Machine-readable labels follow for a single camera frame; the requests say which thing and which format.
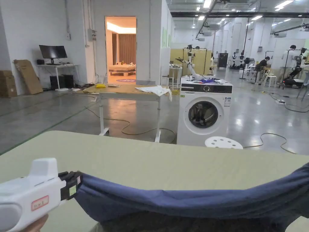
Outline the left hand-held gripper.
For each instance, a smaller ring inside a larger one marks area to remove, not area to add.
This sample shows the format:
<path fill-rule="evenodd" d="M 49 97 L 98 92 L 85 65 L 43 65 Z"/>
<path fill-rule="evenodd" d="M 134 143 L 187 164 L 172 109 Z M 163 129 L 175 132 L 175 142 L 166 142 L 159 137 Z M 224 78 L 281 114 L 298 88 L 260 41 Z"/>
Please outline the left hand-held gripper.
<path fill-rule="evenodd" d="M 58 172 L 55 158 L 32 162 L 25 177 L 0 184 L 0 231 L 20 232 L 61 204 L 61 189 L 65 200 L 75 197 L 83 176 L 77 172 Z"/>

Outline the person's left hand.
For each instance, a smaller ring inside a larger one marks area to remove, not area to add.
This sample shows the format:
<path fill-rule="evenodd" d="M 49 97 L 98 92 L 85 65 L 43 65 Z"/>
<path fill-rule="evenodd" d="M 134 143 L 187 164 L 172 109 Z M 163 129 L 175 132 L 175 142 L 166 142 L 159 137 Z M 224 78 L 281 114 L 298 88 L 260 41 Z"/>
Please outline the person's left hand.
<path fill-rule="evenodd" d="M 41 228 L 44 226 L 46 221 L 48 220 L 49 215 L 45 215 L 32 224 L 28 225 L 26 228 L 21 230 L 21 232 L 40 232 Z"/>

